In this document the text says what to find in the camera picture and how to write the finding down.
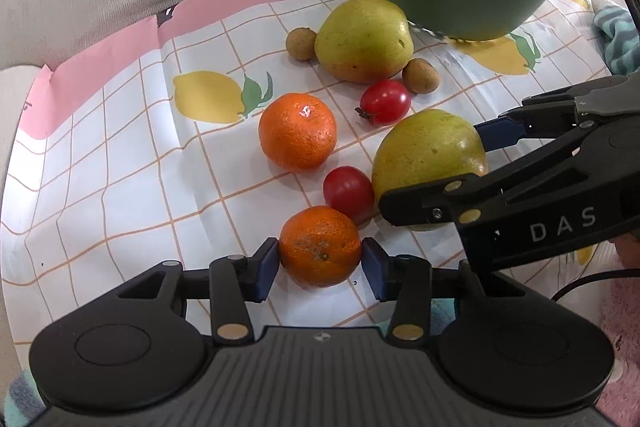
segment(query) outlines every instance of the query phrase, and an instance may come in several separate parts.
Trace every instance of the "pink border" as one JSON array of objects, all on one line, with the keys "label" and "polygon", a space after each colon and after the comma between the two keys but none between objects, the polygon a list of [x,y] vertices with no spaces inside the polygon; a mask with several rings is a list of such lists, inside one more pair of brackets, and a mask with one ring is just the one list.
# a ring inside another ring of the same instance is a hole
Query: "pink border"
[{"label": "pink border", "polygon": [[171,38],[196,31],[241,10],[284,0],[185,0],[160,28],[147,17],[71,57],[51,73],[46,66],[27,97],[19,128],[34,139],[50,136],[81,105],[137,58]]}]

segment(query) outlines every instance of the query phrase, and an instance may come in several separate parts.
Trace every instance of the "leaf print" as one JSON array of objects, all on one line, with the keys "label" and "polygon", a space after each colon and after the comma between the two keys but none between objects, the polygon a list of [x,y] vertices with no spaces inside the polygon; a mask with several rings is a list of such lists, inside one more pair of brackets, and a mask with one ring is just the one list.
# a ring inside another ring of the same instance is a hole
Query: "leaf print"
[{"label": "leaf print", "polygon": [[273,96],[273,79],[271,78],[269,71],[267,71],[267,91],[264,93],[264,96],[260,100],[260,103],[268,102],[269,100],[271,100],[272,96]]},{"label": "leaf print", "polygon": [[244,105],[242,116],[245,118],[249,116],[252,110],[258,107],[262,99],[262,89],[260,89],[259,84],[246,76],[246,73],[244,74],[244,87],[242,88],[240,99],[242,100],[242,105]]},{"label": "leaf print", "polygon": [[536,39],[534,39],[533,35],[531,35],[529,32],[526,32],[526,31],[524,31],[524,32],[531,39],[531,45],[533,46],[533,58],[537,61],[540,58],[540,50],[538,49],[538,45],[536,44]]},{"label": "leaf print", "polygon": [[527,39],[515,33],[510,33],[509,35],[516,42],[518,53],[527,61],[527,69],[533,71],[536,65],[536,55],[529,46]]}]

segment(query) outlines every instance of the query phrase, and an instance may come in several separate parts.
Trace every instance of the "checkered tablecloth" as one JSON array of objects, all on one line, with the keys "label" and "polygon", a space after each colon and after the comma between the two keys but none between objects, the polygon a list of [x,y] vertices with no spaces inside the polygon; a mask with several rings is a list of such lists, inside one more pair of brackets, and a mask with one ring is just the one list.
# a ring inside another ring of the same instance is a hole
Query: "checkered tablecloth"
[{"label": "checkered tablecloth", "polygon": [[[54,73],[42,71],[20,122],[0,219],[2,287],[23,365],[44,326],[124,280],[167,259],[196,269],[217,257],[251,255],[265,238],[278,237],[292,214],[324,203],[322,180],[331,169],[352,165],[370,174],[388,128],[373,128],[354,111],[365,87],[339,82],[284,51],[288,31],[318,30],[344,1],[187,0],[159,27],[160,19],[149,18]],[[438,107],[476,124],[525,96],[604,76],[592,46],[593,13],[583,1],[548,0],[507,38],[523,39],[533,54],[518,74],[491,70],[455,43],[414,30],[415,56],[440,72],[442,84],[415,96],[411,112]],[[138,52],[131,57],[131,50]],[[492,64],[502,69],[500,60]],[[231,124],[185,118],[174,104],[173,79],[201,70],[226,74],[240,87],[246,75],[263,91],[269,73],[271,100],[312,93],[334,112],[335,152],[318,171],[292,174],[260,150],[263,109]],[[525,140],[492,152],[490,165],[541,145]],[[360,234],[434,266],[453,267],[464,255],[454,225],[411,232],[378,216]],[[596,257],[572,253],[511,274],[549,294]],[[280,270],[268,300],[248,303],[258,331],[276,324],[370,325],[387,319],[392,306],[376,302],[360,268],[348,281],[315,291]],[[207,301],[189,302],[187,318],[203,332],[208,314]]]}]

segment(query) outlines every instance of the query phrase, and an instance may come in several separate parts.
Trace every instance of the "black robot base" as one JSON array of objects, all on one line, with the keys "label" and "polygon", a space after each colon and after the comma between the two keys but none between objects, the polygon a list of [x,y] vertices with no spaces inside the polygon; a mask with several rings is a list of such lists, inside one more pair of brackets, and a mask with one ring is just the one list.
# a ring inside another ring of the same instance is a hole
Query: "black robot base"
[{"label": "black robot base", "polygon": [[[587,320],[498,274],[437,269],[363,241],[378,328],[269,327],[278,242],[184,271],[165,261],[43,330],[30,365],[37,427],[611,426],[594,408],[614,355]],[[210,337],[184,319],[210,299]],[[432,298],[456,319],[430,334]]]}]

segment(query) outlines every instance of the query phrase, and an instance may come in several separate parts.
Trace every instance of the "circular mount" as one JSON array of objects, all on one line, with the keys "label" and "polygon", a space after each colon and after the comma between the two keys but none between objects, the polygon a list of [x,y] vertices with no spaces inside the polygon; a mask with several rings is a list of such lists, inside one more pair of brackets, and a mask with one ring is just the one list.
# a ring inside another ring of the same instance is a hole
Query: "circular mount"
[{"label": "circular mount", "polygon": [[518,308],[472,312],[451,323],[438,338],[444,371],[499,409],[546,414],[592,405],[613,365],[604,333],[568,311],[540,307],[536,317]]},{"label": "circular mount", "polygon": [[107,297],[34,340],[30,366],[46,402],[89,413],[139,409],[180,391],[202,367],[201,334],[169,306]]},{"label": "circular mount", "polygon": [[638,150],[638,133],[640,133],[638,127],[619,131],[609,137],[609,145],[620,151],[636,151]]}]

